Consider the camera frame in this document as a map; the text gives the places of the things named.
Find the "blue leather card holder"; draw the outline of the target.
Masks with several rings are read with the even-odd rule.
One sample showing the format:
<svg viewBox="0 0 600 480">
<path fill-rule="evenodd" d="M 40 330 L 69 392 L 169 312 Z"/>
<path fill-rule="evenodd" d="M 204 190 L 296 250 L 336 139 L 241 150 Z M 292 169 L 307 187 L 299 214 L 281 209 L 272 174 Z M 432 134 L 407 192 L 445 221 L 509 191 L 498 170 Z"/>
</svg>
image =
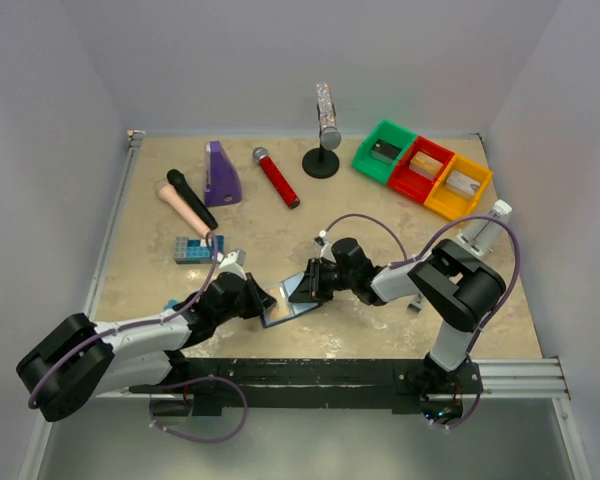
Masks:
<svg viewBox="0 0 600 480">
<path fill-rule="evenodd" d="M 318 302 L 292 303 L 290 295 L 296 290 L 303 279 L 303 273 L 296 273 L 265 289 L 276 303 L 265 309 L 260 315 L 263 328 L 271 328 L 312 312 L 322 306 Z"/>
</svg>

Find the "gold VIP card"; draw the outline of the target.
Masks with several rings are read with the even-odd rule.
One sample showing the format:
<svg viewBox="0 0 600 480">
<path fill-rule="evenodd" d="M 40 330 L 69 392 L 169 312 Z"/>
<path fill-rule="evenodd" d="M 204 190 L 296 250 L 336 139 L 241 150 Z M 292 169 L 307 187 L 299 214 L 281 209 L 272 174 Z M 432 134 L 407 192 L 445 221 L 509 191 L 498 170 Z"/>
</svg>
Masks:
<svg viewBox="0 0 600 480">
<path fill-rule="evenodd" d="M 284 321 L 291 314 L 291 310 L 283 285 L 272 285 L 267 287 L 265 291 L 275 299 L 275 304 L 265 313 L 265 322 L 273 324 Z"/>
</svg>

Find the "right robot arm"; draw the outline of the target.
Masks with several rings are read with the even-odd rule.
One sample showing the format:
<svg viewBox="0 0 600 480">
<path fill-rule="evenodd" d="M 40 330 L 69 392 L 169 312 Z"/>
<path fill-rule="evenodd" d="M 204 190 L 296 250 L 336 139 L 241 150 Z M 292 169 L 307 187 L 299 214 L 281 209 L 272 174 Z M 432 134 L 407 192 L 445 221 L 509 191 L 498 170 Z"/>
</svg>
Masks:
<svg viewBox="0 0 600 480">
<path fill-rule="evenodd" d="M 350 291 L 370 306 L 424 297 L 442 318 L 428 358 L 452 372 L 464 363 L 480 322 L 505 297 L 507 287 L 500 274 L 450 239 L 441 240 L 420 260 L 391 267 L 374 265 L 357 240 L 343 238 L 331 246 L 329 258 L 308 261 L 288 299 L 323 304 L 339 291 Z"/>
</svg>

